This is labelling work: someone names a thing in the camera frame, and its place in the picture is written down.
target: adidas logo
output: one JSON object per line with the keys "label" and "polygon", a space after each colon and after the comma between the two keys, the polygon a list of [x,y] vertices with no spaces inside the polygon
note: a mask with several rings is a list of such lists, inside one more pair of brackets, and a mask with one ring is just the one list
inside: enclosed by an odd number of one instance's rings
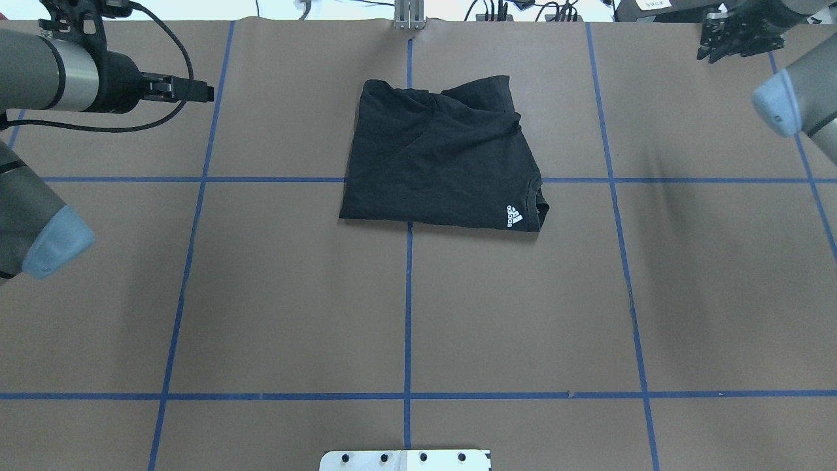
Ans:
{"label": "adidas logo", "polygon": [[514,224],[523,220],[523,216],[521,216],[514,206],[506,206],[506,212],[509,214],[508,227],[512,227]]}

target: sticker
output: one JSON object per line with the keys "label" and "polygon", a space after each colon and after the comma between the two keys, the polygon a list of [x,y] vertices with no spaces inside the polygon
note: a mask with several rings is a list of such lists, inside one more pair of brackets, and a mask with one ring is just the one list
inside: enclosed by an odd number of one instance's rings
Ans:
{"label": "sticker", "polygon": [[659,10],[661,8],[671,8],[671,0],[636,0],[637,6],[642,11]]}

